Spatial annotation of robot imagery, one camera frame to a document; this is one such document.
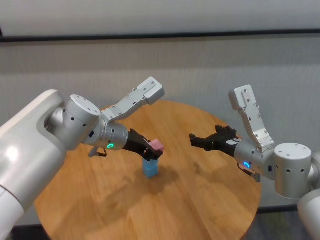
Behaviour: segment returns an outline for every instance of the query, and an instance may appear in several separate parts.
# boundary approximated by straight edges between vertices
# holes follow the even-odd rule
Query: blue led light
[[[247,161],[244,161],[244,162],[243,162],[243,165],[244,165],[247,169],[250,168],[250,164],[249,164]]]

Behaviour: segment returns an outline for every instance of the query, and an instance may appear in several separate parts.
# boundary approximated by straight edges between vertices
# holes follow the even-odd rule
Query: dark stripe on wall
[[[287,34],[320,34],[320,29],[296,30],[263,30],[263,31],[229,31],[202,33],[170,33],[170,34],[136,34],[136,35],[88,35],[88,36],[0,36],[0,43],[16,42],[48,42],[78,40],[120,40],[120,39],[167,39],[167,38],[199,38],[199,37],[230,37],[252,35],[287,35]]]
[[[298,211],[297,205],[259,207],[256,214],[273,214]]]

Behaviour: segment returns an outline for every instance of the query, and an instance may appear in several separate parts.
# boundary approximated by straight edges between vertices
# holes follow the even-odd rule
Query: green led light
[[[106,146],[107,149],[112,149],[115,145],[113,143],[108,144],[108,146]]]

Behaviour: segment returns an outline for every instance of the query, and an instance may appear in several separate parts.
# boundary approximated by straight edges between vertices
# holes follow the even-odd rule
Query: white wall
[[[153,76],[166,99],[209,111],[248,138],[228,91],[251,84],[276,144],[298,142],[315,151],[319,46],[318,35],[1,44],[0,125],[47,89],[104,107]],[[272,182],[263,184],[261,206],[290,203]],[[37,222],[33,214],[22,223]]]
[[[319,0],[2,0],[4,36],[318,29]]]

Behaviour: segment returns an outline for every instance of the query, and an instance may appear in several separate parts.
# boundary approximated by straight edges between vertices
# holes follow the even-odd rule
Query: gray wall
[[[251,84],[276,144],[298,142],[316,151],[319,46],[317,35],[2,44],[0,125],[47,89],[104,107],[153,76],[166,99],[211,112],[248,138],[227,93]],[[291,203],[263,181],[261,206]],[[22,224],[37,222],[34,210],[29,214]]]

